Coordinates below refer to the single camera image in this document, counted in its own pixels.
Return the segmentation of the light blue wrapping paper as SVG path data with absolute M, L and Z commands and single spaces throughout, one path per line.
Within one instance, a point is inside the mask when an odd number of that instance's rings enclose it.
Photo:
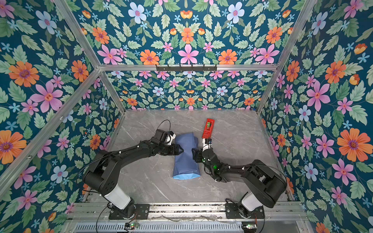
M 198 138 L 193 133 L 179 135 L 175 139 L 184 151 L 175 156 L 173 179 L 176 180 L 191 180 L 199 178 L 200 170 L 198 164 L 193 159 L 193 149 L 198 148 Z

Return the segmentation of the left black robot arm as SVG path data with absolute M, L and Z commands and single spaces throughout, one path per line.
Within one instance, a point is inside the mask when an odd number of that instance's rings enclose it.
M 176 134 L 172 131 L 156 130 L 151 139 L 143 140 L 135 146 L 117 151 L 103 150 L 89 164 L 83 182 L 101 194 L 114 208 L 123 211 L 132 205 L 132 199 L 118 186 L 121 169 L 155 155 L 182 154 L 184 150 L 174 143 L 175 138 Z

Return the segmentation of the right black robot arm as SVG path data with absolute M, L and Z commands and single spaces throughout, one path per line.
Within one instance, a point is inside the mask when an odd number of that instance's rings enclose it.
M 193 149 L 192 154 L 194 161 L 202 163 L 207 174 L 215 181 L 247 185 L 250 192 L 236 204 L 244 217 L 261 206 L 273 208 L 287 188 L 286 179 L 258 159 L 247 165 L 233 166 L 221 162 L 212 148 Z

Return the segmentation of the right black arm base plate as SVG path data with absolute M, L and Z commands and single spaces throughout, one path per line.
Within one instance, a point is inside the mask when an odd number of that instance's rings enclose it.
M 225 203 L 225 215 L 227 219 L 264 219 L 264 208 L 262 206 L 253 211 L 244 208 L 243 205 L 227 201 Z

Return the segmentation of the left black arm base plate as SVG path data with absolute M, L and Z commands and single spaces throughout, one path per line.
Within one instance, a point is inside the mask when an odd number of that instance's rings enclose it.
M 110 205 L 109 209 L 109 220 L 146 220 L 150 213 L 149 204 L 129 204 L 123 210 L 114 205 Z

